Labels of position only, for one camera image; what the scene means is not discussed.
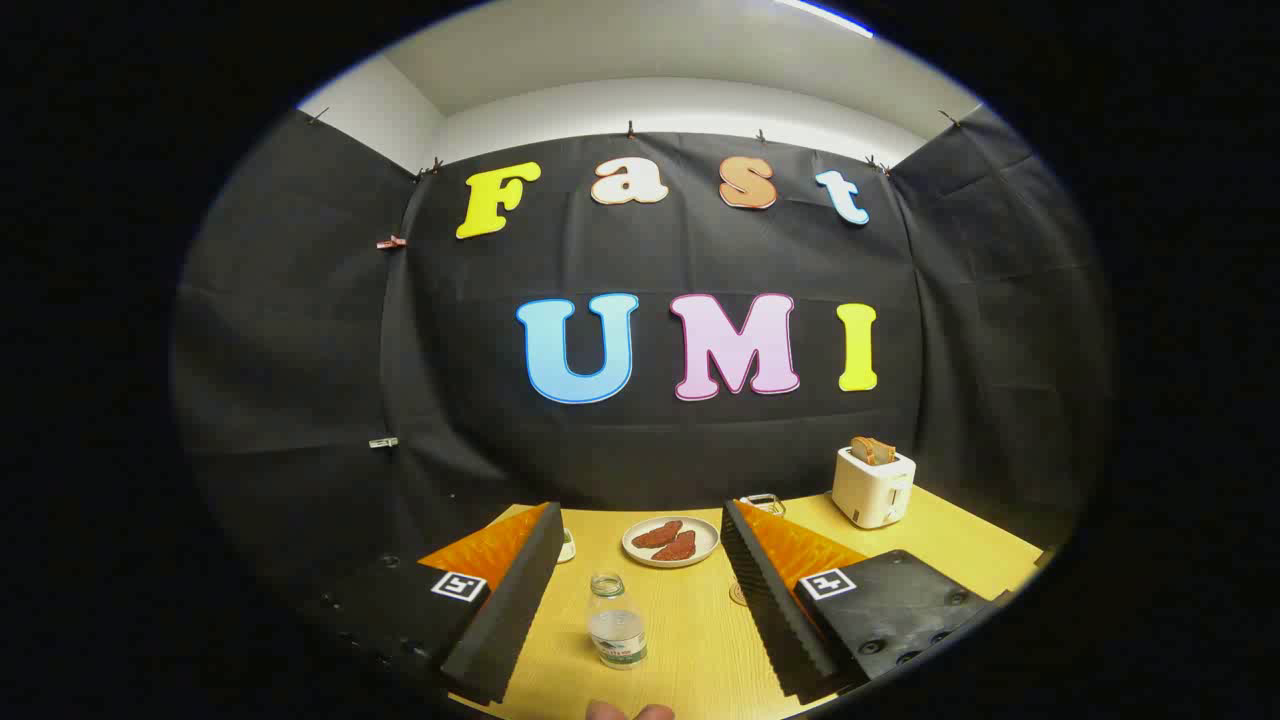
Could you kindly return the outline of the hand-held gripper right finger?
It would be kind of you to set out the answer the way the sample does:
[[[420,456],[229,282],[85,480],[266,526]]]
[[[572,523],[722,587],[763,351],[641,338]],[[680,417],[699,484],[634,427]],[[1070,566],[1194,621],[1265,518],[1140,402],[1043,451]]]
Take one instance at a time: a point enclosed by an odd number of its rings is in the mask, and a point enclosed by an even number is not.
[[[883,684],[1011,594],[1011,536],[941,498],[879,529],[829,498],[787,518],[730,500],[721,539],[783,694],[805,705]]]

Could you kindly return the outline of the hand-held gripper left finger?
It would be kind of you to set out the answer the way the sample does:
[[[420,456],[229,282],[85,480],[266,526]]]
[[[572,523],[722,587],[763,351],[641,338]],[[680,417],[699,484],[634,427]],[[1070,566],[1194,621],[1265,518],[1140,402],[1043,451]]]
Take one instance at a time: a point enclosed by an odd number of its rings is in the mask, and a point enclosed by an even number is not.
[[[301,610],[371,669],[477,705],[502,702],[561,555],[557,502],[412,559],[319,582]]]

